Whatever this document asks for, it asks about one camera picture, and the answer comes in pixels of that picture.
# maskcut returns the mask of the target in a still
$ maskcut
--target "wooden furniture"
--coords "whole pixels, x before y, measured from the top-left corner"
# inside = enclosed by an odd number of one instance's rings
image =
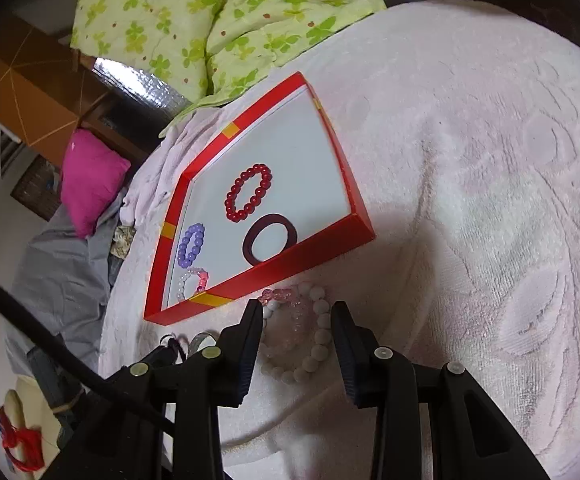
[[[0,124],[52,164],[78,125],[133,164],[147,158],[101,120],[116,99],[68,46],[11,14],[0,20]]]

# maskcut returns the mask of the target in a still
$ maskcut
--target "purple beaded bracelet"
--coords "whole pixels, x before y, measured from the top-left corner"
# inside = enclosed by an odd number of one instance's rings
[[[195,261],[196,256],[201,253],[204,233],[205,227],[203,227],[203,224],[194,224],[188,227],[183,238],[181,238],[179,250],[177,251],[177,263],[179,263],[179,266],[183,267],[183,269],[190,267],[193,261]],[[190,252],[187,253],[187,256],[185,256],[185,251],[187,250],[187,245],[190,243],[192,235],[195,235],[195,244],[190,249]]]

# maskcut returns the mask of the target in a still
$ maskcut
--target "gray bedsheet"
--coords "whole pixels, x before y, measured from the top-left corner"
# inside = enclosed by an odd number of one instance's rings
[[[12,285],[12,295],[50,332],[61,334],[68,349],[92,370],[98,366],[111,289],[108,257],[123,197],[124,190],[86,240],[76,236],[67,209],[61,205],[41,234],[30,241]],[[7,325],[6,352],[14,373],[32,374],[25,356],[33,346]]]

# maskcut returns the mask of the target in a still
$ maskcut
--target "black cable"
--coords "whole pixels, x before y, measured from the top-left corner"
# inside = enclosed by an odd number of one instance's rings
[[[100,375],[90,370],[64,345],[61,345],[49,330],[1,286],[0,314],[94,393],[151,422],[164,433],[174,436],[174,423],[172,421],[167,420],[151,406],[132,399],[131,396],[118,390],[104,381]]]

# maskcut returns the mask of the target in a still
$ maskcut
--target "bracelet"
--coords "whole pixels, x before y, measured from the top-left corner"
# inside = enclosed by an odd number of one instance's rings
[[[247,179],[255,176],[257,173],[261,174],[259,187],[255,189],[254,195],[250,197],[249,202],[243,206],[243,209],[237,211],[234,204],[237,195],[241,191],[241,187]],[[233,222],[245,220],[247,215],[252,214],[254,209],[261,203],[261,199],[265,196],[265,190],[270,189],[270,186],[272,186],[272,172],[265,164],[255,164],[251,168],[247,168],[246,171],[243,171],[241,176],[234,181],[234,185],[230,188],[225,198],[225,214],[228,220]]]
[[[205,290],[205,287],[208,284],[208,278],[210,275],[205,269],[201,269],[199,267],[189,267],[185,269],[183,274],[181,274],[181,278],[179,279],[179,290],[177,290],[177,301],[185,300],[185,282],[189,280],[193,275],[197,275],[199,277],[199,285],[196,287],[195,294],[199,294]]]
[[[291,288],[267,288],[261,296],[257,298],[263,305],[263,333],[261,335],[261,373],[270,375],[273,379],[285,384],[304,383],[309,380],[311,375],[319,368],[319,364],[327,359],[329,348],[327,345],[332,341],[330,333],[330,305],[324,299],[326,294],[322,286],[312,285],[309,282],[300,283],[298,286]],[[293,370],[286,370],[282,366],[274,366],[268,359],[273,359],[282,353],[292,350],[294,344],[286,341],[279,346],[270,347],[265,344],[265,327],[267,320],[270,319],[275,310],[283,304],[289,304],[295,310],[292,313],[294,320],[294,331],[303,327],[303,320],[306,317],[306,308],[311,308],[317,314],[317,329],[314,332],[314,345],[310,349],[310,355],[304,357],[301,366]]]
[[[296,228],[285,216],[278,215],[276,213],[271,213],[269,215],[262,216],[261,218],[259,218],[259,220],[257,220],[252,224],[252,227],[250,227],[250,229],[246,233],[246,237],[243,238],[243,257],[247,260],[247,263],[249,263],[253,267],[261,263],[260,260],[257,260],[254,254],[252,254],[252,245],[254,244],[254,240],[257,239],[257,236],[259,236],[260,232],[263,229],[272,224],[281,224],[282,226],[285,227],[288,233],[285,246],[281,249],[281,251],[284,251],[292,247],[293,245],[296,245],[296,242],[298,240]]]
[[[195,244],[192,246],[192,249],[190,249],[190,252],[187,253],[186,257],[185,251],[187,250],[188,243],[190,243],[192,234],[195,235]],[[179,250],[177,251],[177,263],[179,263],[179,266],[183,267],[183,269],[190,267],[193,261],[195,261],[196,256],[201,253],[204,235],[205,227],[203,224],[194,224],[188,227],[187,231],[183,235],[183,238],[181,238],[181,242],[179,243]]]

